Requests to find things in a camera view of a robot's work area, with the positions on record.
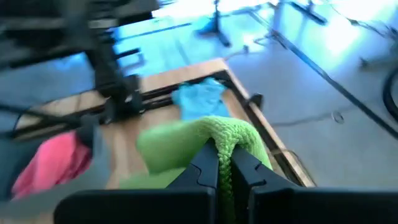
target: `wooden board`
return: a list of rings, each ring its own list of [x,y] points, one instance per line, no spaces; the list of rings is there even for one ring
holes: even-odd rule
[[[233,75],[233,73],[228,69],[227,65],[222,59],[210,60],[205,63],[199,63],[196,65],[191,65],[183,67],[177,70],[172,70],[158,75],[153,75],[150,77],[145,77],[141,83],[141,92],[146,92],[154,90],[157,88],[162,88],[163,86],[173,85],[176,83],[184,82],[193,78],[202,77],[219,70],[228,70],[229,75],[234,81],[235,85],[238,87],[240,92],[248,98],[247,91],[242,87],[239,80]],[[223,93],[223,101],[226,104],[231,116],[249,121],[244,110],[237,101],[235,95],[231,90],[227,90]],[[80,95],[71,96],[61,100],[57,100],[48,103],[44,106],[39,107],[44,111],[51,111],[57,114],[68,114],[74,111],[79,111],[83,109],[90,108],[92,106],[101,105],[104,103],[104,99],[97,94],[97,92],[89,91],[82,93]],[[285,149],[283,142],[278,138],[273,128],[267,122],[265,117],[262,115],[259,108],[251,104],[250,107],[256,113],[256,115],[261,120],[261,123],[269,131],[274,141],[278,144],[279,148]],[[112,175],[108,182],[108,189],[115,189],[118,187],[120,180],[128,178],[131,174],[136,172],[146,172],[146,167],[144,161],[142,160],[140,154],[136,151],[135,141],[137,135],[145,129],[157,126],[159,124],[164,124],[167,122],[172,122],[174,120],[180,119],[180,110],[178,106],[171,105],[156,110],[146,111],[142,116],[131,118],[122,123],[113,123],[109,125],[102,126],[104,131],[104,136],[109,148],[112,153]],[[32,121],[32,118],[28,116],[23,116],[17,127],[23,127],[29,124],[37,122],[37,119]],[[280,169],[278,163],[272,156],[270,151],[267,151],[272,166],[276,173],[284,176],[282,170]],[[314,186],[311,179],[308,178],[302,166],[297,162],[293,154],[288,151],[282,151],[294,168],[294,171],[301,178],[304,185],[310,187]],[[51,217],[49,215],[44,215],[44,218],[39,218],[40,223],[51,223]],[[28,223],[37,222],[33,220],[26,220]]]

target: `green towel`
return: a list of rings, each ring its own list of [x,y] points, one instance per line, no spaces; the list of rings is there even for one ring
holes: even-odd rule
[[[231,184],[231,155],[240,145],[271,169],[259,133],[249,123],[219,116],[206,116],[193,121],[177,121],[144,131],[137,140],[149,171],[121,183],[124,189],[154,189],[168,186],[182,172],[209,138],[215,140],[220,159],[219,180],[223,216],[228,223],[235,220]]]

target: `pink cloth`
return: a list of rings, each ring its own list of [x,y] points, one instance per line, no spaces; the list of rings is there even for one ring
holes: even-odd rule
[[[17,178],[12,193],[18,199],[67,183],[84,172],[91,162],[90,149],[74,131],[43,142],[36,155]]]

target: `gray floor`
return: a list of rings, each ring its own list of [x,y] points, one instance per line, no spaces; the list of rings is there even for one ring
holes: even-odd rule
[[[336,81],[359,98],[391,126],[398,125],[384,109],[381,83],[387,68],[360,72],[358,56],[386,51],[388,43],[366,30],[349,27],[341,16],[325,6],[319,11],[330,18],[326,27],[303,20],[286,7],[280,31]],[[121,60],[126,74],[153,75],[215,57],[226,57],[249,46],[249,55],[228,60],[233,72],[251,93],[265,97],[263,113],[289,149],[301,158],[315,182],[322,186],[395,187],[398,177],[398,142],[337,92],[291,51],[279,45],[263,47],[252,42],[267,32],[249,14],[222,18],[222,28],[233,46],[224,48],[216,37],[200,37],[195,25],[181,26],[148,35],[152,30],[180,25],[186,19],[154,19],[124,26],[125,39],[116,47],[122,52],[141,47],[143,54]],[[344,28],[340,36],[337,27]],[[89,90],[93,72],[83,55],[2,72],[0,99],[32,106]],[[344,123],[335,122],[339,112]],[[0,114],[0,130],[11,129],[16,116]]]

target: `blue cloth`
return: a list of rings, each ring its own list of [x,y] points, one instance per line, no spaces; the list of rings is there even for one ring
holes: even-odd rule
[[[225,89],[225,86],[214,78],[206,78],[199,84],[182,84],[172,93],[172,100],[174,104],[179,105],[183,120],[209,115],[229,117],[228,109],[222,100]]]

